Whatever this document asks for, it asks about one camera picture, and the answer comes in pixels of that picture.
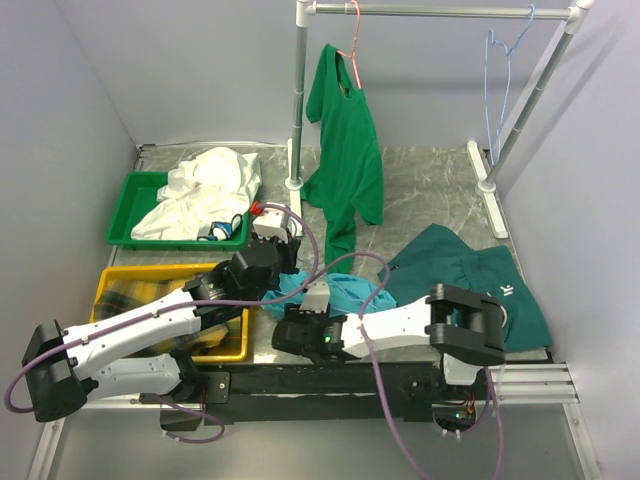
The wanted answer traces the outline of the light blue t shirt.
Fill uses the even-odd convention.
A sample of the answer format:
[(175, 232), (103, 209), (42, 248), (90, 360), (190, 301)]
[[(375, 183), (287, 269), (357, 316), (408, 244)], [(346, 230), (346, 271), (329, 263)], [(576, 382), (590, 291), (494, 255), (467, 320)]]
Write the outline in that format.
[[(307, 277), (308, 273), (305, 271), (296, 274), (281, 274), (279, 288), (267, 291), (263, 299), (280, 300), (300, 287)], [(323, 280), (328, 281), (331, 318), (348, 313), (358, 313), (364, 301), (377, 288), (371, 281), (349, 274), (333, 273), (325, 275)], [(305, 293), (301, 291), (285, 301), (280, 300), (274, 304), (263, 305), (262, 308), (268, 311), (273, 318), (281, 320), (284, 318), (286, 305), (301, 304), (304, 298)], [(365, 312), (376, 313), (396, 307), (397, 302), (393, 296), (386, 290), (380, 290), (367, 305)]]

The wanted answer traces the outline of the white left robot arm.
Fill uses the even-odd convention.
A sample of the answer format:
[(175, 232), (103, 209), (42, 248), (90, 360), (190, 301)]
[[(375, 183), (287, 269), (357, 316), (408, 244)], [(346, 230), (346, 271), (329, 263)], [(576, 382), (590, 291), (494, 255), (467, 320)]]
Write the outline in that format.
[(141, 351), (241, 317), (278, 287), (280, 274), (295, 272), (300, 245), (255, 236), (229, 260), (147, 305), (81, 326), (38, 325), (21, 362), (31, 400), (26, 412), (46, 423), (114, 395), (192, 399), (200, 380), (189, 352), (173, 348), (143, 357)]

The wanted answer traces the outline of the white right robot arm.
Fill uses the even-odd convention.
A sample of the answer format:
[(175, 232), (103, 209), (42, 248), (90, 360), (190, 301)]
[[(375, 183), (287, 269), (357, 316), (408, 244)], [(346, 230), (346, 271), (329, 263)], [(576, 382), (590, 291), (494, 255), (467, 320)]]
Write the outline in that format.
[(329, 287), (314, 282), (299, 305), (285, 306), (271, 346), (316, 364), (345, 363), (373, 352), (430, 346), (442, 354), (439, 390), (457, 399), (477, 372), (505, 363), (506, 311), (493, 297), (438, 284), (414, 302), (389, 310), (330, 317)]

